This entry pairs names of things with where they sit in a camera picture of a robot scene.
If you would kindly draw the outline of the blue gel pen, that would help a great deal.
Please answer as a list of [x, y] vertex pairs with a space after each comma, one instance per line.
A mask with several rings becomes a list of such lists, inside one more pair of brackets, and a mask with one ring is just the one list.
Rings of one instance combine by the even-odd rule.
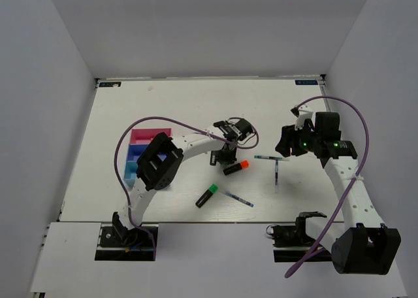
[[226, 195], [227, 197], [230, 197], [231, 199], [234, 199], [234, 200], [236, 200], [236, 201], [238, 201], [238, 202], [246, 205], [246, 206], [249, 206], [251, 208], [254, 207], [254, 204], [253, 203], [250, 203], [249, 201], [247, 201], [247, 200], [245, 200], [245, 199], [243, 199], [241, 197], [238, 197], [237, 195], [235, 195], [235, 194], [233, 194], [233, 193], [231, 193], [229, 191], [225, 191], [223, 194]]

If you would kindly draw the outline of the orange cap black highlighter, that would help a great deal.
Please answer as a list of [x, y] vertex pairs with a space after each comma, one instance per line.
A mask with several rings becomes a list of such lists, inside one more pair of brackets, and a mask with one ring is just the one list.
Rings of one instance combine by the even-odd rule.
[[225, 169], [223, 169], [223, 174], [225, 176], [236, 173], [238, 171], [241, 171], [243, 169], [247, 169], [249, 167], [248, 160], [241, 161], [240, 163], [236, 163], [234, 165], [231, 165]]

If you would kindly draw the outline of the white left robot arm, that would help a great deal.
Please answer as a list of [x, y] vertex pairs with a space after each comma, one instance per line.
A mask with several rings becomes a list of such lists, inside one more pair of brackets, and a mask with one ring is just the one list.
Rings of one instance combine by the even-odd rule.
[[[131, 190], [125, 186], [118, 171], [118, 155], [121, 143], [134, 126], [150, 120], [161, 120], [192, 130], [192, 134], [175, 138], [165, 132], [158, 133], [137, 159], [137, 178]], [[246, 119], [232, 117], [199, 129], [162, 116], [149, 116], [133, 122], [122, 133], [114, 152], [114, 172], [125, 194], [126, 205], [112, 215], [112, 228], [116, 238], [124, 246], [131, 246], [141, 231], [153, 244], [155, 237], [142, 225], [142, 219], [154, 195], [171, 184], [181, 163], [208, 152], [215, 153], [215, 161], [234, 163], [236, 151], [257, 147], [260, 136]]]

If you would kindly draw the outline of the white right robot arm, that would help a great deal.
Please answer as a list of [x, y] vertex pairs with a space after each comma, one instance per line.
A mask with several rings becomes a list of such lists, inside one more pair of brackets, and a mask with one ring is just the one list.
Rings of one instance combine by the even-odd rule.
[[378, 214], [358, 174], [361, 164], [350, 141], [341, 139], [336, 112], [312, 112], [307, 106], [293, 111], [297, 117], [290, 131], [291, 154], [313, 153], [329, 177], [338, 198], [344, 224], [334, 216], [309, 215], [296, 226], [295, 238], [309, 245], [307, 256], [327, 250], [340, 274], [386, 275], [400, 246], [400, 233], [389, 228]]

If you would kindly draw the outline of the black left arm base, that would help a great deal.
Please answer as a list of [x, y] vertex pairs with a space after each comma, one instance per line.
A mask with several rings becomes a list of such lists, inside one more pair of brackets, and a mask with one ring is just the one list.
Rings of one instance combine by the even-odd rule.
[[102, 226], [95, 261], [155, 261], [152, 239], [146, 232], [134, 229], [122, 242], [112, 226]]

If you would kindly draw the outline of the green cap black highlighter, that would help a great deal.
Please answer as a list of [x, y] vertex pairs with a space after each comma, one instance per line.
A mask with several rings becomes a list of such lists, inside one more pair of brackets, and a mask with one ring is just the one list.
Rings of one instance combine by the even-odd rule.
[[196, 201], [195, 206], [201, 208], [212, 196], [215, 192], [219, 189], [219, 187], [215, 184], [212, 184]]

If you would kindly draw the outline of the green gel pen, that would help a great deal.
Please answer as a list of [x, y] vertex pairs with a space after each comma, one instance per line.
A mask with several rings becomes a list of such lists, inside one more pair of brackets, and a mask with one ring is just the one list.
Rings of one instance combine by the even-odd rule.
[[289, 161], [289, 158], [286, 157], [277, 157], [277, 156], [262, 156], [262, 155], [255, 155], [255, 159], [264, 159], [264, 160], [274, 160], [274, 161]]

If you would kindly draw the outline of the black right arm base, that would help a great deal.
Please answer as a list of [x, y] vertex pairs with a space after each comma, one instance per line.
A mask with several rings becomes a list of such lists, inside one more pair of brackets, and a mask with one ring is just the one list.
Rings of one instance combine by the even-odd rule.
[[327, 216], [321, 212], [301, 212], [292, 225], [272, 224], [266, 228], [267, 237], [273, 240], [275, 263], [296, 262], [314, 244], [316, 238], [306, 234], [308, 218], [319, 218], [327, 223]]

